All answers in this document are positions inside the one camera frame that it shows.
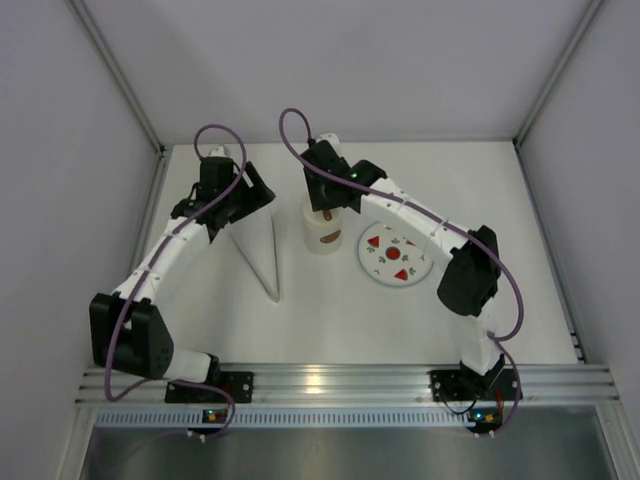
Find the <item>white round container lid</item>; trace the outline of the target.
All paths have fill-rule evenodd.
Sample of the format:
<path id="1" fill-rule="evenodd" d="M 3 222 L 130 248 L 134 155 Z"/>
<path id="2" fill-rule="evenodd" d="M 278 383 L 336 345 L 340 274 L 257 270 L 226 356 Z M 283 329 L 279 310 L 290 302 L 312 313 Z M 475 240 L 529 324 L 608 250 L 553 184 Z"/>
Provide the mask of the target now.
<path id="1" fill-rule="evenodd" d="M 302 197 L 301 214 L 303 224 L 309 229 L 329 232 L 342 228 L 342 210 L 314 210 L 308 194 Z"/>

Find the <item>metal tongs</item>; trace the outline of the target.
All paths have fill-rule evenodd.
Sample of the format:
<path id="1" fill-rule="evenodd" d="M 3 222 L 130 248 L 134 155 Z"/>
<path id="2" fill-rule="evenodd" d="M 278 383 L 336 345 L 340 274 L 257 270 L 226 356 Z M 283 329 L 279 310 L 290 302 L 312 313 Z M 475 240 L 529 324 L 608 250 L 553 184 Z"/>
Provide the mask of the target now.
<path id="1" fill-rule="evenodd" d="M 278 303 L 279 286 L 276 231 L 270 211 L 255 212 L 231 226 L 231 237 L 267 296 Z"/>

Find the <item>white cylindrical lunch container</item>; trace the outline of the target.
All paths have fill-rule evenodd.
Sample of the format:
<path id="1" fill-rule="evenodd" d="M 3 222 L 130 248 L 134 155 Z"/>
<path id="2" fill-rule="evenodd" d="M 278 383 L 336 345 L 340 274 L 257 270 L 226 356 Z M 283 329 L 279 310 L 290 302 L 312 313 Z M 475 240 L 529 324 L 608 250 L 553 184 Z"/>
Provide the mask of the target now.
<path id="1" fill-rule="evenodd" d="M 343 242 L 342 224 L 303 224 L 303 239 L 307 250 L 316 255 L 330 255 L 339 250 Z"/>

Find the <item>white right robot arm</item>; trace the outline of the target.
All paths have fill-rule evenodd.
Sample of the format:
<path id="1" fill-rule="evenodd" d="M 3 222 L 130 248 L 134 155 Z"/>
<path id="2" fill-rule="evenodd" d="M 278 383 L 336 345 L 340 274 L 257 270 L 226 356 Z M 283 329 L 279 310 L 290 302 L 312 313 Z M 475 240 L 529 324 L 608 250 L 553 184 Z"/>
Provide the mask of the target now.
<path id="1" fill-rule="evenodd" d="M 489 306 L 501 266 L 496 233 L 483 225 L 465 230 L 414 202 L 368 160 L 349 165 L 333 134 L 310 137 L 300 154 L 314 211 L 349 208 L 391 228 L 441 271 L 436 297 L 453 317 L 461 382 L 477 391 L 493 386 L 504 355 L 490 337 Z"/>

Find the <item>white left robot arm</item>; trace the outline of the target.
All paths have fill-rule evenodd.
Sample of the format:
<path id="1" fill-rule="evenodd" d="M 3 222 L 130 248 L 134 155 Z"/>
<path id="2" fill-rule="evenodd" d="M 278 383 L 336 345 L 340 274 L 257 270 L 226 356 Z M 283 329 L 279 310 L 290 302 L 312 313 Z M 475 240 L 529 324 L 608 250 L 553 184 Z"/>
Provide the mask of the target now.
<path id="1" fill-rule="evenodd" d="M 270 211 L 275 198 L 251 162 L 238 166 L 216 154 L 201 159 L 198 182 L 173 207 L 149 254 L 112 293 L 98 293 L 91 300 L 95 364 L 146 380 L 217 384 L 218 358 L 177 346 L 162 309 L 225 227 L 269 297 L 279 300 Z"/>

